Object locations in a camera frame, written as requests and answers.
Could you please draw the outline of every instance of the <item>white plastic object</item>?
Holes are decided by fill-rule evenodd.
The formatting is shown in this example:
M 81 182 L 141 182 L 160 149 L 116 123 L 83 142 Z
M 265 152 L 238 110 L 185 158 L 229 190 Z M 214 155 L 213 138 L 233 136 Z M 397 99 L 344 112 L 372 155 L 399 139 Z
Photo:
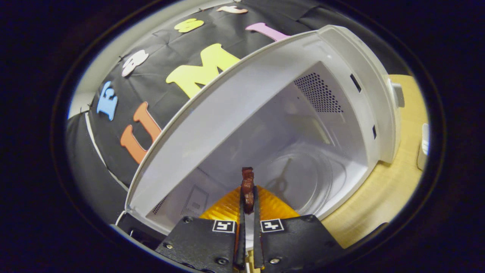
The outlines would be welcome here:
M 427 123 L 422 126 L 422 140 L 420 145 L 420 151 L 418 153 L 418 168 L 424 169 L 426 161 L 428 160 L 428 148 L 429 148 L 429 125 Z
M 394 159 L 397 101 L 382 64 L 346 28 L 270 44 L 171 119 L 135 174 L 126 211 L 168 234 L 184 215 L 197 217 L 237 187 L 242 167 L 253 167 L 256 185 L 323 219 L 378 160 Z

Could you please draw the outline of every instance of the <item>wooden surface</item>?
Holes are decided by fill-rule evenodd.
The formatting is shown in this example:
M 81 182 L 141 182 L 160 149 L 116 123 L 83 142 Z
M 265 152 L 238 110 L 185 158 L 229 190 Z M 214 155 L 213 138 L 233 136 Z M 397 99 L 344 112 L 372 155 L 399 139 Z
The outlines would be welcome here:
M 401 143 L 392 164 L 377 163 L 349 200 L 322 220 L 343 248 L 356 243 L 380 224 L 391 221 L 409 200 L 421 178 L 417 159 L 421 127 L 428 122 L 424 100 L 411 76 L 390 77 L 403 87 L 405 107 L 401 108 Z M 252 251 L 246 261 L 252 267 Z M 250 272 L 260 270 L 251 268 Z

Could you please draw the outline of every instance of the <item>black fabric backdrop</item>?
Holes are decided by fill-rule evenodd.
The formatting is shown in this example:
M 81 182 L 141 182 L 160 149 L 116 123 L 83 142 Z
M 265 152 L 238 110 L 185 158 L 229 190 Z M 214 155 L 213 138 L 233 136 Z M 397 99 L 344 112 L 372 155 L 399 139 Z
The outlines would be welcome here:
M 253 1 L 235 4 L 247 9 L 246 14 L 218 12 L 218 7 L 209 8 L 179 20 L 189 18 L 204 21 L 204 24 L 188 33 L 179 33 L 174 26 L 168 26 L 152 33 L 118 61 L 102 83 L 99 83 L 91 108 L 89 120 L 94 140 L 106 167 L 120 181 L 129 187 L 138 168 L 128 150 L 120 145 L 120 138 L 129 124 L 133 135 L 144 149 L 152 144 L 152 139 L 142 124 L 133 121 L 133 114 L 139 105 L 148 102 L 148 112 L 163 129 L 175 113 L 188 101 L 187 95 L 176 83 L 167 84 L 165 79 L 181 65 L 202 65 L 200 52 L 215 43 L 230 54 L 243 58 L 273 42 L 263 34 L 245 30 L 251 24 L 264 22 L 270 28 L 287 35 L 319 29 L 327 24 L 345 26 L 359 36 L 383 62 L 389 74 L 409 74 L 402 60 L 380 38 L 359 24 L 319 6 L 312 1 Z M 121 76 L 124 62 L 139 50 L 145 50 L 149 57 L 127 77 Z M 104 84 L 111 81 L 118 103 L 114 119 L 110 121 L 102 112 L 96 113 L 97 103 Z M 68 123 L 66 135 L 71 168 L 88 204 L 103 220 L 113 223 L 123 208 L 126 192 L 104 170 L 105 166 L 92 148 L 86 133 L 85 119 L 79 115 Z

